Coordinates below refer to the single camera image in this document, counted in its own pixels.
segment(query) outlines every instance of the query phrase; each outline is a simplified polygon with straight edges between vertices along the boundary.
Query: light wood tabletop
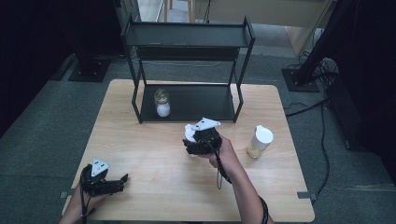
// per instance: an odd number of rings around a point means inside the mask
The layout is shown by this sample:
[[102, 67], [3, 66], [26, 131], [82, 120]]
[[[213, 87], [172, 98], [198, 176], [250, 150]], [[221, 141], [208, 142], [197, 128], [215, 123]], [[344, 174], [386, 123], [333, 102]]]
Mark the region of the light wood tabletop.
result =
[[[241, 88], [245, 102], [238, 121], [222, 121], [217, 131], [232, 140], [274, 221], [312, 221], [315, 214], [310, 200], [297, 194], [307, 188], [276, 87], [243, 84]], [[143, 85], [139, 87], [139, 95], [143, 89]], [[218, 189], [217, 170], [208, 160], [191, 157], [183, 146], [184, 126], [199, 120], [139, 124], [131, 105], [133, 91], [132, 80], [110, 82], [78, 167], [72, 188], [93, 159], [109, 164], [106, 180], [129, 174], [124, 191], [108, 197], [90, 218], [239, 221], [232, 186], [223, 180]], [[270, 129], [275, 138], [262, 157], [254, 160], [247, 147], [257, 125]]]

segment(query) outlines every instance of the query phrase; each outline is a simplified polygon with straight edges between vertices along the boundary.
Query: cylindrical container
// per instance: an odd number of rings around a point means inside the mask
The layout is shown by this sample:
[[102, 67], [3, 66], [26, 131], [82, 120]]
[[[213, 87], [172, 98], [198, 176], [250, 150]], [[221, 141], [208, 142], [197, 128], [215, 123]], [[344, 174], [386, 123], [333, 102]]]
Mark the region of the cylindrical container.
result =
[[247, 147], [247, 154], [251, 158], [258, 159], [273, 140], [273, 133], [269, 129], [258, 125]]
[[171, 113], [171, 106], [169, 104], [169, 93], [166, 90], [158, 89], [154, 93], [154, 101], [157, 106], [157, 114], [161, 118], [167, 117]]

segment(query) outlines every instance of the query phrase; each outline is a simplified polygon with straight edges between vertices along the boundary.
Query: person's hand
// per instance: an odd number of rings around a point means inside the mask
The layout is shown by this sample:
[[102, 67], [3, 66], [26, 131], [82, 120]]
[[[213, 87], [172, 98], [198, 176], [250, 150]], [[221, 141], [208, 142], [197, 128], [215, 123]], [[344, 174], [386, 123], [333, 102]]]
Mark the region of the person's hand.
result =
[[[235, 151], [233, 150], [233, 145], [231, 144], [230, 139], [221, 136], [221, 140], [222, 143], [219, 149], [221, 164], [227, 176], [232, 178], [234, 173], [243, 170], [243, 167], [241, 165], [241, 162], [238, 160]], [[215, 154], [212, 153], [208, 155], [200, 155], [200, 157], [209, 159], [210, 164], [214, 168], [218, 168]]]
[[[66, 210], [64, 211], [64, 216], [62, 217], [61, 221], [59, 222], [60, 224], [66, 224], [66, 223], [80, 223], [82, 221], [82, 208], [81, 208], [81, 196], [80, 196], [80, 190], [81, 186], [80, 184], [76, 185], [76, 188], [74, 189], [73, 195], [70, 199], [69, 205], [67, 205]], [[84, 195], [84, 203], [87, 205], [88, 203], [88, 209], [87, 209], [87, 214], [92, 212], [92, 209], [98, 208], [102, 203], [105, 201], [105, 198], [108, 196], [108, 194], [104, 195], [97, 195], [95, 197], [91, 197], [87, 193], [83, 192]]]

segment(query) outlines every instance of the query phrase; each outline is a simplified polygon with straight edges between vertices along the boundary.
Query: wooden furniture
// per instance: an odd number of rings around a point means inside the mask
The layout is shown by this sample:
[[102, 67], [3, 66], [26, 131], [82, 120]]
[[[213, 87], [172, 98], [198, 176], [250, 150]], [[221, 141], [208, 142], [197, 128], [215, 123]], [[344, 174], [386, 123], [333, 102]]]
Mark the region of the wooden furniture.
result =
[[[230, 138], [258, 193], [279, 222], [310, 222], [314, 210], [291, 139], [276, 87], [245, 85], [245, 106], [237, 123], [224, 121], [217, 130]], [[137, 100], [142, 101], [143, 84]], [[131, 106], [132, 80], [111, 81], [78, 167], [93, 158], [107, 162], [107, 180], [129, 174], [124, 192], [108, 197], [89, 216], [96, 220], [238, 221], [233, 187], [216, 185], [217, 170], [208, 160], [191, 157], [182, 143], [185, 122], [139, 123]], [[269, 128], [274, 142], [258, 160], [247, 154], [257, 125]]]
[[[236, 21], [249, 15], [253, 23], [285, 26], [296, 55], [301, 55], [315, 30], [327, 18], [333, 0], [210, 1], [210, 21]], [[194, 0], [196, 20], [203, 20], [209, 0]]]
[[[244, 103], [240, 86], [256, 38], [248, 17], [241, 24], [135, 22], [129, 17], [124, 24], [121, 39], [134, 79], [132, 105], [139, 122], [199, 120], [202, 115], [236, 122]], [[133, 48], [139, 61], [137, 75], [132, 63]], [[236, 74], [238, 69], [235, 67], [241, 48], [247, 49], [247, 54], [240, 73]], [[151, 85], [147, 83], [143, 61], [221, 61], [231, 62], [232, 67], [229, 82], [224, 84]], [[146, 88], [139, 110], [135, 101], [141, 78]], [[236, 111], [233, 109], [233, 95], [230, 91], [232, 85], [236, 85], [240, 101]], [[152, 113], [152, 108], [155, 107], [152, 99], [158, 89], [165, 89], [171, 95], [172, 112], [166, 118]]]
[[[179, 1], [185, 1], [187, 2], [187, 8], [189, 11], [189, 22], [194, 22], [194, 18], [192, 15], [192, 0], [179, 0]], [[169, 0], [169, 9], [173, 8], [173, 0]], [[167, 22], [168, 21], [168, 0], [164, 1], [164, 6], [163, 6], [163, 21]]]

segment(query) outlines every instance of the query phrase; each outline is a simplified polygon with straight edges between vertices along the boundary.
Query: wooden stool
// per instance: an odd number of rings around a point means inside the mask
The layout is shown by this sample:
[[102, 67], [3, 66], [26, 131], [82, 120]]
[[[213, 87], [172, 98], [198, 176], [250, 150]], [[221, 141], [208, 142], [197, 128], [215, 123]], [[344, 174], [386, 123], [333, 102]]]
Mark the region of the wooden stool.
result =
[[[192, 18], [192, 0], [179, 0], [179, 1], [185, 1], [188, 4], [189, 8], [189, 22], [193, 23], [194, 20]], [[173, 0], [169, 0], [169, 9], [172, 9], [173, 7]], [[163, 6], [163, 21], [167, 22], [168, 21], [168, 0], [164, 1], [164, 6]]]

